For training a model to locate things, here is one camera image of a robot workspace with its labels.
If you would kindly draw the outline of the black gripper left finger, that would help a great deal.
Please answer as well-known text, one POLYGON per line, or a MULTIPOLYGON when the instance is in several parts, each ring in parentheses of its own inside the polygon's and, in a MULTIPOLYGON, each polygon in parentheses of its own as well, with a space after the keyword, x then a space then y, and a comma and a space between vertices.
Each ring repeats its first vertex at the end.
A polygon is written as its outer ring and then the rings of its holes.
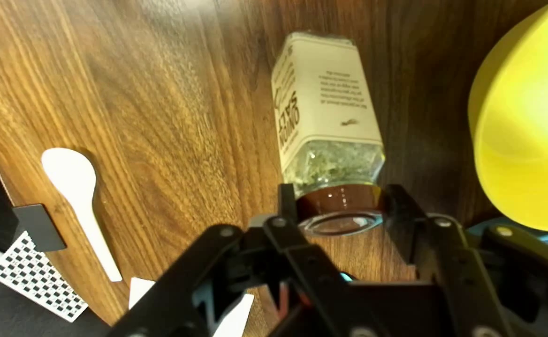
POLYGON ((300 233, 291 184, 278 188, 278 212, 259 225, 208 227, 107 337, 214 337, 255 287, 268 289, 279 315, 268 337, 349 337, 338 313, 349 285, 300 233))

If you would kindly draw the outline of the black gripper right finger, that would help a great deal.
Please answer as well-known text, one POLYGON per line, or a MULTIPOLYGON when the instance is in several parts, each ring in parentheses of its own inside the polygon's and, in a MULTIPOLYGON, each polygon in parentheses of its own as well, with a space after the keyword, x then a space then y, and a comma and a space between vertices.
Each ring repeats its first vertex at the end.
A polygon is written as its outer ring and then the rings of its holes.
POLYGON ((548 244, 508 224, 471 235, 396 184, 381 205, 401 259, 441 291, 454 337, 548 337, 548 244))

